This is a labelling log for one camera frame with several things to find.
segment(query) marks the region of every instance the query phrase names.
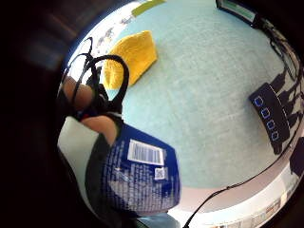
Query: barcode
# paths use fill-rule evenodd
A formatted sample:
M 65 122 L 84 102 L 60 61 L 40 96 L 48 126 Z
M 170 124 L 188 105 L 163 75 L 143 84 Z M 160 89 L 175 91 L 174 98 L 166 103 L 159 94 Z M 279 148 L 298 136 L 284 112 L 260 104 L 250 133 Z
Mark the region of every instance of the barcode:
M 155 168 L 154 180 L 163 180 L 165 178 L 164 168 Z
M 161 148 L 135 140 L 130 140 L 127 158 L 134 162 L 163 165 Z

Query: black cable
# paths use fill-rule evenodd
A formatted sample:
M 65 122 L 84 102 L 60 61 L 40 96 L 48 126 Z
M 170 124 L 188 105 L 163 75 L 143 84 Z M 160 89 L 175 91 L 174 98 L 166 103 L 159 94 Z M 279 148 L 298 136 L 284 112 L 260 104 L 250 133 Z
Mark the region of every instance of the black cable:
M 295 133 L 296 131 L 294 132 L 294 135 L 292 136 L 292 138 L 289 140 L 288 142 L 288 145 L 290 146 L 292 140 L 295 138 Z M 257 176 L 259 176 L 260 174 L 264 173 L 266 170 L 268 170 L 270 167 L 272 167 L 287 151 L 287 148 L 288 146 L 285 147 L 285 149 L 283 150 L 282 153 L 280 153 L 280 155 L 277 157 L 277 159 L 272 162 L 269 166 L 267 166 L 264 170 L 262 170 L 261 172 L 259 172 L 258 174 L 254 175 L 253 177 L 251 177 L 250 179 L 248 180 L 245 180 L 245 181 L 242 181 L 242 182 L 239 182 L 239 183 L 236 183 L 236 184 L 233 184 L 233 185 L 230 185 L 230 186 L 227 186 L 223 189 L 220 189 L 216 192 L 214 192 L 213 194 L 211 194 L 195 211 L 194 213 L 191 215 L 191 217 L 189 217 L 189 219 L 186 221 L 186 223 L 184 224 L 184 226 L 182 228 L 189 228 L 189 224 L 192 220 L 192 218 L 195 216 L 195 214 L 200 210 L 200 208 L 207 202 L 209 201 L 210 199 L 212 199 L 213 197 L 217 196 L 218 194 L 222 193 L 222 192 L 225 192 L 225 191 L 228 191 L 232 188 L 236 188 L 236 187 L 239 187 L 243 184 L 245 184 L 246 182 L 249 182 L 251 181 L 252 179 L 256 178 Z

